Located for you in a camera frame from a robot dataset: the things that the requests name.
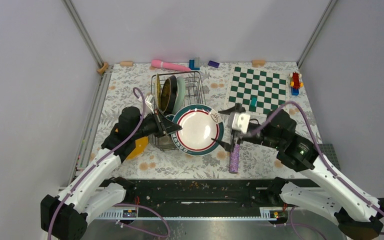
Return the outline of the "white plate green red rim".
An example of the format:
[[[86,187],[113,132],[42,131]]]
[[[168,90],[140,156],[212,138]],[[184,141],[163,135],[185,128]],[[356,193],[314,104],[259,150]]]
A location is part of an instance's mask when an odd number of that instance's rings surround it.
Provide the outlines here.
[[[204,104],[190,104],[180,109],[172,121],[181,129],[171,135],[174,145],[190,156],[205,156],[213,152],[224,136],[220,114]]]

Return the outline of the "black glossy plate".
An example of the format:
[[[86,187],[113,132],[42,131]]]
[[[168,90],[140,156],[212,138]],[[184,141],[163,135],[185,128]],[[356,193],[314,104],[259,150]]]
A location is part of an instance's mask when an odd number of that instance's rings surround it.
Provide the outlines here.
[[[176,103],[176,97],[178,92],[177,78],[172,75],[168,77],[161,89],[159,109],[165,114],[169,115],[173,113],[174,105]]]

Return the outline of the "yellow polka dot plate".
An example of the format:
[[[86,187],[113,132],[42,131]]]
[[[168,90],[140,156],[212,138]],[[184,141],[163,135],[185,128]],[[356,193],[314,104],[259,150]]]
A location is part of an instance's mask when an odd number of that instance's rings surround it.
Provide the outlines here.
[[[147,136],[139,138],[135,141],[134,150],[126,157],[126,160],[132,160],[141,155],[149,144],[149,138]]]

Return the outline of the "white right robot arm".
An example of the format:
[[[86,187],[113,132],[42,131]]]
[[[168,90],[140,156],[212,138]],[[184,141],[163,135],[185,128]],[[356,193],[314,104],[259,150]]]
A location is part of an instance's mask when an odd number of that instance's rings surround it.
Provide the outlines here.
[[[353,240],[372,240],[384,233],[384,198],[366,193],[342,174],[322,153],[313,133],[310,138],[297,134],[296,121],[282,106],[272,110],[262,124],[252,123],[240,103],[221,113],[229,117],[231,140],[219,144],[230,154],[231,173],[238,172],[241,143],[249,142],[275,149],[277,159],[285,167],[326,192],[319,195],[276,177],[265,191],[271,205],[283,203],[311,211],[331,221]]]

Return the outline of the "purple glitter microphone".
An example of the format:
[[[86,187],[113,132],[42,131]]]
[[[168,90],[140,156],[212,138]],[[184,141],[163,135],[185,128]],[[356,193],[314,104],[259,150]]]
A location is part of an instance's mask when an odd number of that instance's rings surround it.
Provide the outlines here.
[[[237,174],[239,171],[240,145],[234,144],[229,155],[229,172]]]

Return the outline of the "mint green plate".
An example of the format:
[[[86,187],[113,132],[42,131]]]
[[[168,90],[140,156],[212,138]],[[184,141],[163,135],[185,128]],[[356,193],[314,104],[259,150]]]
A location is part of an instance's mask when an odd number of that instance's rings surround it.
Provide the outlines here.
[[[172,114],[176,114],[183,106],[184,99],[186,96],[186,83],[185,79],[182,76],[178,76],[177,80],[177,94],[174,103],[174,107],[172,110]]]

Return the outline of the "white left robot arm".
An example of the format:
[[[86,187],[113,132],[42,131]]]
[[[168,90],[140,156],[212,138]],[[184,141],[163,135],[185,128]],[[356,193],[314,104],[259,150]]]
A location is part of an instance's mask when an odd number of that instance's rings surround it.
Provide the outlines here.
[[[57,196],[48,194],[42,199],[40,226],[47,238],[79,240],[88,225],[110,207],[137,203],[136,185],[123,177],[111,178],[104,190],[96,190],[133,152],[137,140],[150,135],[163,137],[181,129],[159,110],[144,114],[134,106],[124,108],[92,163]]]

